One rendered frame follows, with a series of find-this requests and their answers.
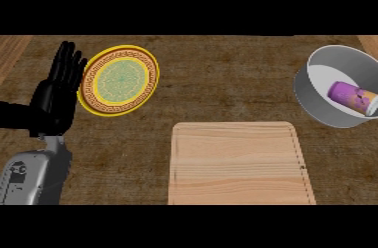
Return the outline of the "grey pot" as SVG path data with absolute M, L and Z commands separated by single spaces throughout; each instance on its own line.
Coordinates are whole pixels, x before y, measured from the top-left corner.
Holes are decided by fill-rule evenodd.
M 378 95 L 378 60 L 361 50 L 343 46 L 321 47 L 294 77 L 294 93 L 309 115 L 325 125 L 350 128 L 378 120 L 378 110 L 365 116 L 328 97 L 333 84 L 340 81 Z

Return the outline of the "yellow patterned plate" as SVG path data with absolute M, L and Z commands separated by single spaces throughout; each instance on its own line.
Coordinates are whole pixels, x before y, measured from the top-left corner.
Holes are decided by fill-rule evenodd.
M 85 109 L 102 117 L 133 112 L 151 98 L 160 81 L 160 65 L 152 53 L 136 45 L 119 45 L 90 59 L 79 100 Z

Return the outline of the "pale wooden cutting board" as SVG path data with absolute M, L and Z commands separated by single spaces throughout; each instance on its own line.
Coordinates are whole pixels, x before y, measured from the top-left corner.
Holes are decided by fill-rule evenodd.
M 316 203 L 294 125 L 182 122 L 172 133 L 169 203 Z

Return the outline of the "purple can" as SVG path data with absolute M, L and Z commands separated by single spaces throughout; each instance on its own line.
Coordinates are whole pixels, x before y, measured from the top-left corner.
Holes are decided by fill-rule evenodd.
M 378 110 L 378 94 L 361 87 L 337 81 L 328 90 L 330 99 L 371 117 Z

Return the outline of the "brown woven placemat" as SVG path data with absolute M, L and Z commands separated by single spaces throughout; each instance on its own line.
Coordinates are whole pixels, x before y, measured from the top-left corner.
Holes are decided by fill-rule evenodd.
M 179 122 L 287 121 L 299 134 L 321 204 L 378 204 L 378 121 L 322 125 L 305 112 L 293 79 L 325 45 L 353 36 L 74 36 L 85 57 L 132 44 L 155 56 L 155 93 L 130 114 L 79 110 L 65 135 L 74 162 L 65 204 L 163 204 L 169 198 L 172 129 Z

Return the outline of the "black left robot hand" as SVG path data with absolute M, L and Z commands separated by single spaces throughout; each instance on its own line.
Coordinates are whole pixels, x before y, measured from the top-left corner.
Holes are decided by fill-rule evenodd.
M 0 101 L 0 128 L 26 129 L 31 137 L 65 134 L 73 125 L 86 65 L 88 59 L 82 51 L 76 51 L 76 44 L 64 41 L 30 104 Z

